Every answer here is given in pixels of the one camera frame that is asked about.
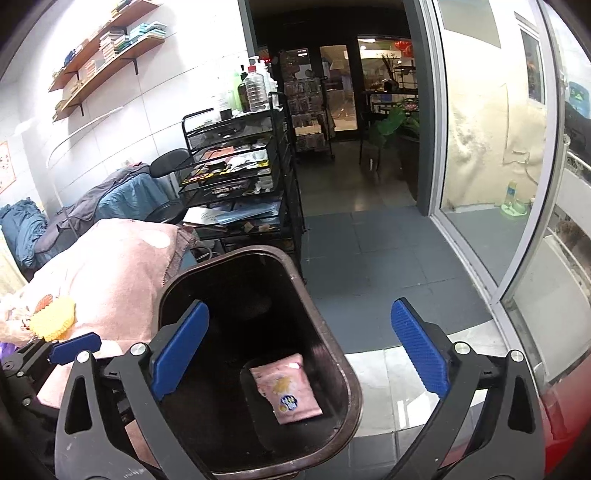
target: wall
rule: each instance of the wall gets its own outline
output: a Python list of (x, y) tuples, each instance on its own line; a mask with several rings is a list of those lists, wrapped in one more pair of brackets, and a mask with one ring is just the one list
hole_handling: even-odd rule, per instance
[(530, 177), (537, 179), (541, 172), (546, 107), (528, 97), (515, 13), (532, 24), (535, 19), (527, 0), (491, 0), (490, 6), (501, 48), (457, 31), (441, 31), (449, 105), (446, 209), (498, 205), (512, 180), (518, 198), (529, 200), (537, 189)]
[(43, 208), (29, 170), (22, 136), (17, 131), (21, 123), (17, 93), (16, 83), (0, 84), (0, 143), (8, 142), (12, 168), (16, 177), (16, 180), (0, 193), (0, 207), (30, 197), (40, 208)]
[[(58, 208), (47, 175), (64, 203), (75, 201), (126, 161), (152, 162), (185, 146), (180, 121), (213, 106), (216, 78), (244, 63), (246, 44), (238, 2), (160, 0), (140, 22), (168, 25), (166, 42), (138, 59), (139, 75), (125, 66), (83, 102), (68, 119), (52, 122), (55, 104), (66, 89), (48, 93), (51, 74), (67, 53), (109, 16), (112, 0), (58, 0), (35, 25), (13, 62), (18, 76), (20, 117), (30, 128), (22, 135), (31, 173), (51, 215)], [(58, 149), (51, 171), (45, 162), (71, 132), (118, 106), (124, 109), (87, 129)]]

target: brown plastic bin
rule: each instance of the brown plastic bin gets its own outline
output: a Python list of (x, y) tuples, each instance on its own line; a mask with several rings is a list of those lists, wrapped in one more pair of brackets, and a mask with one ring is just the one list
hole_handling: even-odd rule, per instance
[[(292, 260), (274, 247), (246, 247), (174, 278), (159, 298), (158, 326), (199, 299), (209, 330), (161, 410), (190, 455), (218, 478), (276, 478), (327, 461), (361, 417), (359, 381), (314, 306)], [(249, 368), (304, 357), (321, 416), (279, 425)]]

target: green plant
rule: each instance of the green plant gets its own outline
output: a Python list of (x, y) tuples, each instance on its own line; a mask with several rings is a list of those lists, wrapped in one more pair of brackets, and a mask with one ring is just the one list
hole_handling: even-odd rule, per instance
[(396, 105), (390, 110), (387, 118), (375, 122), (370, 127), (369, 142), (379, 148), (387, 148), (400, 128), (407, 129), (418, 137), (420, 132), (418, 113), (413, 112), (407, 116), (404, 108)]

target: gray cloth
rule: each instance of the gray cloth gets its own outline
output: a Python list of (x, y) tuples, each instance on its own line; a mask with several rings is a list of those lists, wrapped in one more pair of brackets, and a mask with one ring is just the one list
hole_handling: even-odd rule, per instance
[[(141, 173), (150, 174), (150, 167), (145, 163), (140, 163), (139, 165), (120, 168), (109, 175), (101, 184), (88, 190), (74, 205), (57, 212), (56, 216), (47, 225), (45, 234), (35, 244), (35, 253), (42, 253), (51, 249), (63, 230), (72, 230), (73, 227), (78, 236), (86, 233), (96, 221), (95, 213), (101, 198), (114, 188)], [(64, 210), (67, 210), (70, 221), (66, 218)]]

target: blue cloth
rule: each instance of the blue cloth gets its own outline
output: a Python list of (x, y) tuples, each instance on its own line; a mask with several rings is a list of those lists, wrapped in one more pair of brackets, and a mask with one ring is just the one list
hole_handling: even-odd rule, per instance
[(168, 197), (160, 185), (147, 173), (141, 173), (101, 198), (96, 219), (145, 220), (157, 207), (167, 202)]
[(35, 243), (47, 229), (47, 219), (31, 199), (0, 209), (0, 224), (8, 249), (20, 268), (35, 263)]

